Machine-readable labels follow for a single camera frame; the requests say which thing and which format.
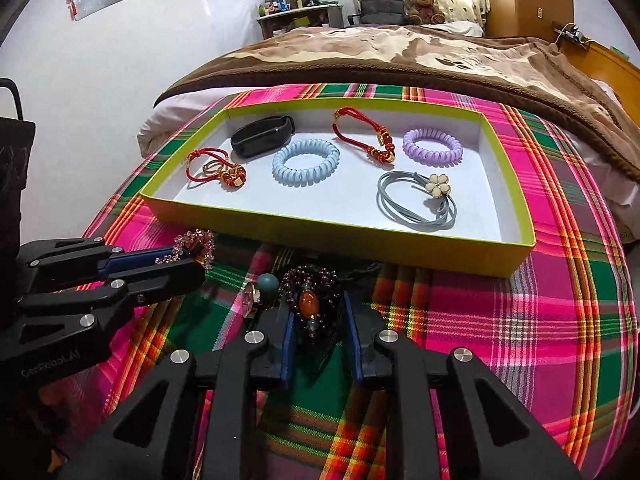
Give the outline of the dark bead necklace orange stone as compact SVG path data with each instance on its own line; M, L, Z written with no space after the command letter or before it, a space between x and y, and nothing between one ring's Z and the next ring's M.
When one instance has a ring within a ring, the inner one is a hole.
M309 378L318 377L341 341L345 304L336 271L303 264L283 275L281 297L294 316L296 361Z

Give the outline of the grey hair tie white flower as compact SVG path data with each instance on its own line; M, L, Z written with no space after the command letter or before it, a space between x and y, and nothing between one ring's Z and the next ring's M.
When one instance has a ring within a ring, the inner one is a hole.
M376 184L376 204L387 219L420 232L451 229L457 206L446 174L393 170Z

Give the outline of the black wristband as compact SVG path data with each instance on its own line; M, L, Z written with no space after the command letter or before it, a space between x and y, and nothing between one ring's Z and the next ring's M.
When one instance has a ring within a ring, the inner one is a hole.
M231 146L239 158L252 158L282 148L294 133L295 122L291 116L269 116L235 131L231 137Z

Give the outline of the red cord bracelet gold knot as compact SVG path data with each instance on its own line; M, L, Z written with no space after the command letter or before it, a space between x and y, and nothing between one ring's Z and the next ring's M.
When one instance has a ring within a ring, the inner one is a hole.
M396 159L390 130L355 107L343 106L333 113L332 130L338 140L363 151L372 162L390 167Z

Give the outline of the green white shallow tray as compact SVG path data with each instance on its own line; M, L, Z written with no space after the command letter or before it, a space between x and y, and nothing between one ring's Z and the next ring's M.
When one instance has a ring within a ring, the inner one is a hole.
M333 113L345 104L387 127L395 142L421 127L460 141L462 161L446 171L458 210L451 229L420 232L382 214L376 184L384 168L333 133ZM247 180L236 191L218 182L194 181L205 164L204 148L228 150L239 128L279 115L294 119L295 141L321 139L338 149L333 174L317 183L281 183L273 177L273 154L266 153L244 162ZM141 194L166 222L316 252L498 278L511 275L536 244L521 185L488 117L448 105L382 98L271 101L261 91L238 93L207 111Z

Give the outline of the white bed sheet mattress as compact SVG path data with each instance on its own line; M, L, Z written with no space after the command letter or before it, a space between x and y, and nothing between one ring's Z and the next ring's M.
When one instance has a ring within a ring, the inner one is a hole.
M203 113L209 105L226 96L255 87L221 87L171 96L157 104L137 134L143 158L157 151L177 130Z

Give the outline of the pink green plaid cloth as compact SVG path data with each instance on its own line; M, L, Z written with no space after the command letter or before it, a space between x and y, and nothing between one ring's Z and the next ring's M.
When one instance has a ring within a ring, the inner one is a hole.
M364 301L425 348L463 346L503 380L564 448L595 477L626 434L637 371L637 315L623 244L570 136L510 105L460 93L366 84L290 84L212 99L122 185L89 233L127 249L169 244L178 234L143 203L160 165L218 110L261 102L376 98L445 105L483 114L506 150L532 215L537 244L510 278L482 278L411 266L377 266ZM241 325L244 286L293 258L292 250L219 237L203 289L139 308L104 363L42 390L62 416L58 454L70 457L155 363L177 348L219 348Z

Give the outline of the brown patterned blanket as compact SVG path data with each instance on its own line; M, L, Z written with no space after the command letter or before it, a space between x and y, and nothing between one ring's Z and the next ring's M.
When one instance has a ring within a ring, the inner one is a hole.
M390 84L475 96L548 119L639 179L639 128L551 42L421 26L299 27L201 65L162 100L221 87Z

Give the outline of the wooden desk shelf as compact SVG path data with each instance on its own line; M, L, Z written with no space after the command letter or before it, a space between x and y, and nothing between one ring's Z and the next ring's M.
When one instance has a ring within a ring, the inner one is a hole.
M262 16L256 20L262 38L269 39L299 27L344 28L343 10L339 4L305 6L304 8Z

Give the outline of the white pillow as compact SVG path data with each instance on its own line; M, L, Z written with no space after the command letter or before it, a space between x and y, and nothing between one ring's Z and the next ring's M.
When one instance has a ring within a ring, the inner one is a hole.
M440 30L441 32L449 32L450 34L458 34L469 37L484 36L484 29L482 26L475 22L470 21L453 21L442 24L431 25L432 29Z

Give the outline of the dark grey chair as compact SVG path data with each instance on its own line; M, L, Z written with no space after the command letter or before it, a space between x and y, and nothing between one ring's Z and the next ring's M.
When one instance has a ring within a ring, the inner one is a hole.
M360 11L347 17L350 26L407 23L405 0L358 0L358 2Z

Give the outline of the brown teddy bear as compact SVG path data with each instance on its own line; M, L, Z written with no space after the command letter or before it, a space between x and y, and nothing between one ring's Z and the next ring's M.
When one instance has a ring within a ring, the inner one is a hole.
M407 21L413 25L438 25L446 22L437 0L405 0Z

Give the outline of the wooden headboard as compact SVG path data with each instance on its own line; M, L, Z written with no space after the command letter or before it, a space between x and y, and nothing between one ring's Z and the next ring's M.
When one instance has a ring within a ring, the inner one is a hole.
M575 41L562 39L559 46L578 70L591 79L608 84L626 113L639 125L640 73L637 66L595 41L581 46Z

